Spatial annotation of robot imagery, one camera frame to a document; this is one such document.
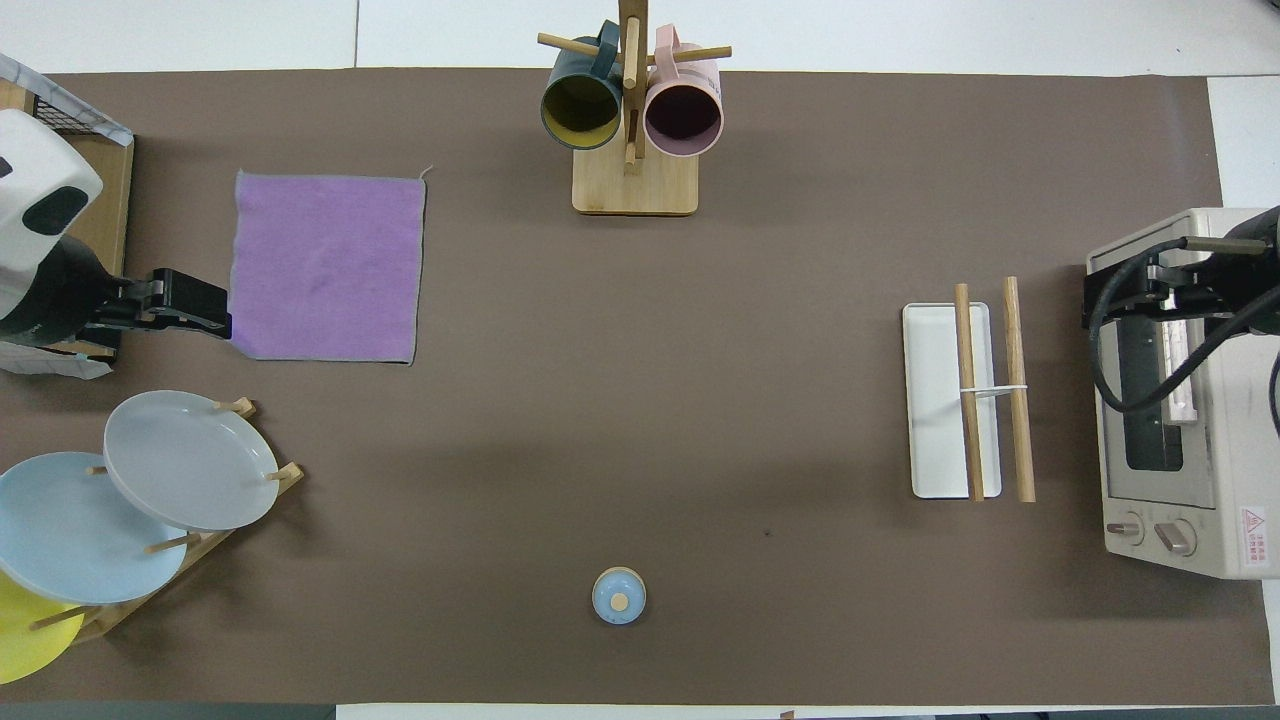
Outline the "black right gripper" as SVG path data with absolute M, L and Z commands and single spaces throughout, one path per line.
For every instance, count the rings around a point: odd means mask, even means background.
M 1172 250 L 1208 252 L 1210 258 L 1156 274 L 1160 292 L 1151 314 L 1147 270 L 1121 272 L 1102 268 L 1083 281 L 1083 328 L 1093 325 L 1101 306 L 1100 325 L 1125 316 L 1158 320 L 1234 316 L 1266 295 L 1266 241 L 1247 237 L 1211 238 L 1183 236 L 1171 242 Z M 1114 286 L 1103 302 L 1105 288 Z

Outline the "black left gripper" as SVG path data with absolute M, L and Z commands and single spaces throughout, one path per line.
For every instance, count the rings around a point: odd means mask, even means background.
M 228 292 L 172 268 L 146 281 L 122 279 L 105 304 L 92 310 L 86 331 L 189 331 L 219 340 L 232 337 Z

